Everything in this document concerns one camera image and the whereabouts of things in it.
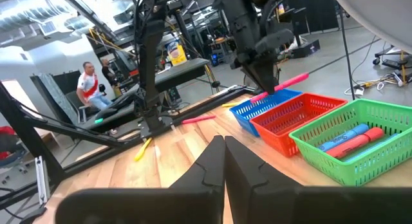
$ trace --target wall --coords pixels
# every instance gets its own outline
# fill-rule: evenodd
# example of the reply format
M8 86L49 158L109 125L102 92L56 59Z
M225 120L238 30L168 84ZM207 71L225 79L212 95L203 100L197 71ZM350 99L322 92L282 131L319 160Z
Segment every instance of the wall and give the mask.
M29 53L39 72L52 75L76 70L83 72L83 62L91 62L95 66L99 84L104 84L106 87L107 97L115 98L110 83L102 73L102 65L84 35L81 39L71 43L55 41L30 50Z
M46 105L46 102L30 79L30 76L37 73L38 71L32 58L27 52L23 51L22 48L16 46L0 48L0 80L17 80L32 101L36 110L44 115L55 118L51 109ZM7 125L8 122L0 115L0 126Z

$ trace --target ceiling duct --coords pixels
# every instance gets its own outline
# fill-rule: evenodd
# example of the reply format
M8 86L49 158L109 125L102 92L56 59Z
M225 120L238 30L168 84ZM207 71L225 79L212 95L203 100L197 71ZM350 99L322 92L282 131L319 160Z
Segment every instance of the ceiling duct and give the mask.
M0 3L0 32L74 12L76 10L64 0L7 0Z

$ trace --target concrete floor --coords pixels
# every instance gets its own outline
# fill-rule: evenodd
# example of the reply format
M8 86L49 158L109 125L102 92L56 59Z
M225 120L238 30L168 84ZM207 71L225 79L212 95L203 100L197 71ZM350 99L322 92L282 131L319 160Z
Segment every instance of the concrete floor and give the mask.
M353 19L345 20L345 28L347 28L346 38L348 49L351 53L350 62L353 69L365 59L374 35L367 29L361 27ZM349 79L346 58L344 57L345 52L342 33L337 30L330 30L325 33L306 35L304 38L309 41L319 39L321 50L304 59L291 59L282 63L280 65L282 69L280 81L290 79L300 73L313 72L310 74L308 80L292 86L291 89L351 100L351 96L344 95L344 91L349 88ZM353 74L354 80L373 80L392 72L390 68L385 66L372 65L372 60L375 58L374 53L382 51L383 46L384 41L376 37L375 43L371 45L369 55L366 57L364 64ZM398 60L399 56L388 56L385 58ZM243 83L244 74L242 74L240 70L231 70L227 64L215 67L212 70L216 79L219 80L223 86ZM206 76L200 77L199 79L208 81ZM199 80L192 80L178 86L178 91L183 101L190 103L195 103L199 98L204 98L212 94L210 86ZM388 84L381 91L377 91L376 87L368 89L362 98L412 106L412 100L407 99L411 93L412 86L410 85L399 88L397 85ZM124 133L135 127L135 122L125 124L119 128L119 133ZM54 149L53 153L58 161L65 167L73 163L79 156L94 150L96 147L99 147L99 145L81 141L77 146L68 147L64 151L61 151L58 147L52 147L52 149ZM28 174L24 176L17 170L8 171L7 174L11 175L11 178L6 186L13 189L18 189L27 183L35 181L34 167L31 167ZM10 211L18 212L20 216L24 216L37 208L37 206L34 206L37 201L37 197L34 196L29 200L24 200L9 208ZM0 211L0 219L7 220L5 222L7 224L18 223L17 219L10 218L10 215L4 210Z

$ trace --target desk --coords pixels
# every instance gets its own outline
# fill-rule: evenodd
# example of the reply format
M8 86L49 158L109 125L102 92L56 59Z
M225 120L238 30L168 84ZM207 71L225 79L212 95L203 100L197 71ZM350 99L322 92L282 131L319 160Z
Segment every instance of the desk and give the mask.
M241 102L251 95L243 95L231 102ZM302 185L340 186L301 156L285 158L273 148L243 130L228 108L217 107L206 115L215 119L176 127L153 139L139 162L133 160L141 145L118 154L105 162L64 180L46 204L46 213L37 224L52 224L58 204L67 195L89 188L167 188L193 164L215 135L234 136L272 167ZM412 187L412 160L408 160L388 173L379 176L369 187ZM225 195L224 224L233 223L230 205Z
M201 77L205 74L204 65L208 62L209 61L206 59L197 58L187 61L179 66L174 66L169 70L158 74L155 78L156 89L159 92L162 92L197 77ZM129 91L124 93L123 96L134 93L138 88L138 84L134 85ZM93 116L87 122L80 124L79 126L103 133L136 119L135 114L133 114L133 108L134 105L131 104L128 107L119 110L119 112L113 116L105 118L98 124L95 124L95 116Z

